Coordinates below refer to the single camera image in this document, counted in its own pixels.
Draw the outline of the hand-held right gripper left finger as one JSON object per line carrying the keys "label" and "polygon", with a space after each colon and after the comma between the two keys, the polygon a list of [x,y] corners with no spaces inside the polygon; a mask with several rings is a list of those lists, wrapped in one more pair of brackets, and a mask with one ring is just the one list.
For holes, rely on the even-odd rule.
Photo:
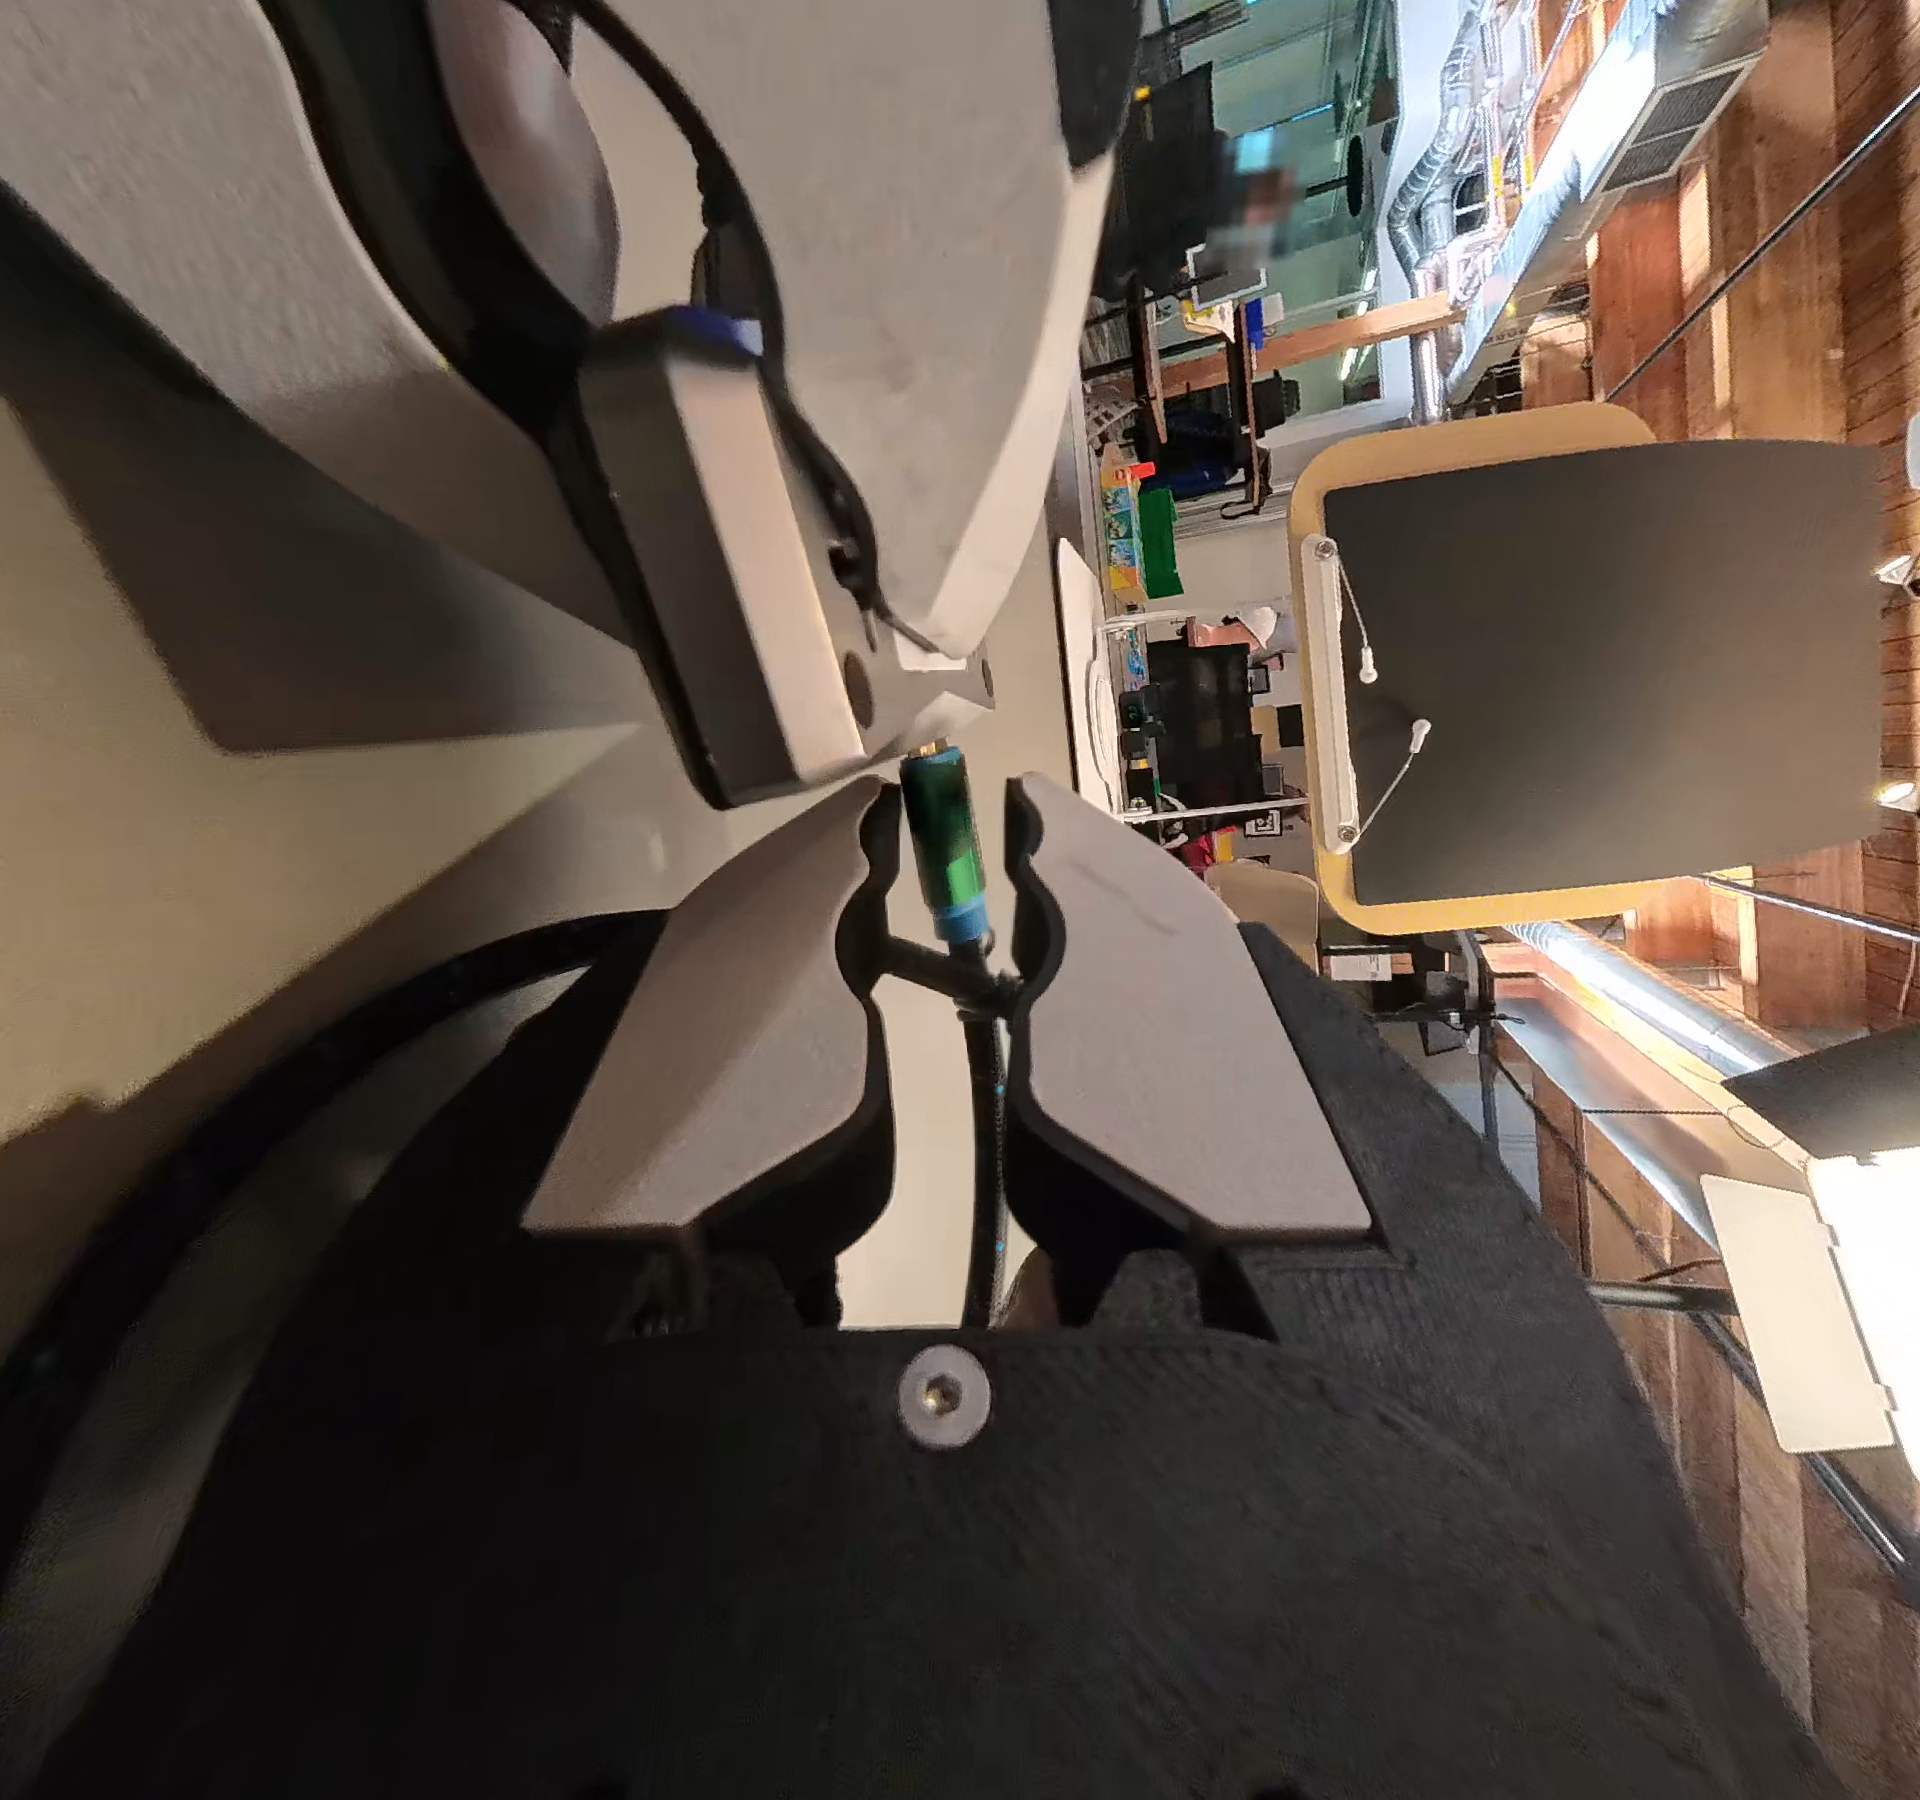
{"label": "hand-held right gripper left finger", "polygon": [[851,1247],[892,1200],[875,1009],[899,788],[862,776],[667,917],[521,1214],[549,1237]]}

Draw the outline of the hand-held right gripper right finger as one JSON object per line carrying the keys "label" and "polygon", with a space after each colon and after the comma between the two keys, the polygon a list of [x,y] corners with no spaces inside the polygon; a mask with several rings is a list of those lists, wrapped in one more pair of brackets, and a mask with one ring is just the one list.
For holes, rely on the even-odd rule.
{"label": "hand-held right gripper right finger", "polygon": [[1036,1165],[1172,1236],[1353,1241],[1370,1202],[1231,911],[1036,772],[1005,782],[1017,1005],[1005,1183],[1059,1250]]}

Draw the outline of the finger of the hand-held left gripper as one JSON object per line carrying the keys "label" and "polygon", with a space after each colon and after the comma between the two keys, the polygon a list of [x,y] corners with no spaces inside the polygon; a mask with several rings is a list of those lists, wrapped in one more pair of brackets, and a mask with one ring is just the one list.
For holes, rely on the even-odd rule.
{"label": "finger of the hand-held left gripper", "polygon": [[374,274],[258,0],[6,0],[6,399],[219,744],[657,729],[537,444]]}
{"label": "finger of the hand-held left gripper", "polygon": [[1115,167],[1069,163],[1046,0],[607,2],[749,186],[889,606],[971,655],[1041,521]]}

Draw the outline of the black braided cable green plugs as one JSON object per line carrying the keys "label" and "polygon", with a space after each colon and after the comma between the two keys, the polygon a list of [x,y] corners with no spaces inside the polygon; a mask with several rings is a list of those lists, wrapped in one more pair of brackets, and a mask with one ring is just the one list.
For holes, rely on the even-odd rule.
{"label": "black braided cable green plugs", "polygon": [[899,759],[899,813],[915,878],[935,926],[935,948],[883,940],[882,972],[952,1005],[964,1033],[971,1097],[971,1230],[964,1275],[964,1329],[987,1329],[1005,1275],[1005,1047],[1001,1020],[1017,983],[994,972],[987,860],[971,813],[971,776],[956,744],[935,740]]}

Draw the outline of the silver hub with black cable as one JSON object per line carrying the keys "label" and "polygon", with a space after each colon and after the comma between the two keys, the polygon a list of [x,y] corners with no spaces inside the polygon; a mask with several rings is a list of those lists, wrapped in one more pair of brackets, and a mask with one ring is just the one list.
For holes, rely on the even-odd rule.
{"label": "silver hub with black cable", "polygon": [[782,279],[734,155],[607,0],[558,2],[685,134],[762,329],[753,351],[713,304],[618,322],[549,433],[697,791],[749,806],[956,737],[994,708],[990,662],[889,606],[869,504],[787,388]]}

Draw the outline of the beige chair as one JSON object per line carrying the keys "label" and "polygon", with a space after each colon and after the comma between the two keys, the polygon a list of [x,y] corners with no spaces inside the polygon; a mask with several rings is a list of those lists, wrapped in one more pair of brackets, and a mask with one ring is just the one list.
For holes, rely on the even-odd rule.
{"label": "beige chair", "polygon": [[1209,890],[1239,926],[1269,929],[1310,972],[1320,974],[1320,888],[1312,876],[1264,860],[1218,860]]}

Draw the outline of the silver ceiling ducts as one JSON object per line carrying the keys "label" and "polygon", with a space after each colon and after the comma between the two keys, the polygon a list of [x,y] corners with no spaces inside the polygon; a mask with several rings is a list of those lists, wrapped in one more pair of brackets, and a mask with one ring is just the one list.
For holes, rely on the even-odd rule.
{"label": "silver ceiling ducts", "polygon": [[1457,183],[1482,176],[1482,207],[1492,207],[1502,123],[1499,20],[1463,16],[1437,86],[1434,134],[1384,202],[1384,243],[1417,304],[1454,304]]}

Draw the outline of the dark lamp hood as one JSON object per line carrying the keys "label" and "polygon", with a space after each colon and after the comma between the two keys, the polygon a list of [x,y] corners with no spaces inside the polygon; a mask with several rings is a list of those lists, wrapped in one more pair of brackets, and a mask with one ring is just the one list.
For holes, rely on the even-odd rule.
{"label": "dark lamp hood", "polygon": [[1916,1151],[1916,1020],[1724,1079],[1724,1088],[1808,1159]]}

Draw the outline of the white light panel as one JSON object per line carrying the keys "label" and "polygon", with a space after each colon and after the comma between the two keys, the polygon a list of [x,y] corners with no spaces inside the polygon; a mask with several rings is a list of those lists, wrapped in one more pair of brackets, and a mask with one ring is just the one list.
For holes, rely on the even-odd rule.
{"label": "white light panel", "polygon": [[1782,1452],[1893,1450],[1893,1400],[1814,1197],[1718,1173],[1699,1192]]}

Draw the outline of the silver air duct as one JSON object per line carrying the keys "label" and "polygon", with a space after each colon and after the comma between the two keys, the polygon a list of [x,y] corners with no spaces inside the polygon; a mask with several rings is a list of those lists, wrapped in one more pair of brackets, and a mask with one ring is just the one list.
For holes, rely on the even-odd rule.
{"label": "silver air duct", "polygon": [[1583,1116],[1720,1116],[1742,1140],[1787,1143],[1734,1081],[1796,1047],[1718,995],[1578,926],[1524,926],[1487,960],[1502,1037]]}

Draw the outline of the black board wooden frame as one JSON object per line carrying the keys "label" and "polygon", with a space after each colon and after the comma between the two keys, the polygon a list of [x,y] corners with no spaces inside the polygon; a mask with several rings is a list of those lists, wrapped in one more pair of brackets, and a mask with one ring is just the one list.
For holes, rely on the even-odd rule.
{"label": "black board wooden frame", "polygon": [[1318,876],[1365,932],[1617,913],[1881,823],[1881,469],[1555,405],[1288,493]]}

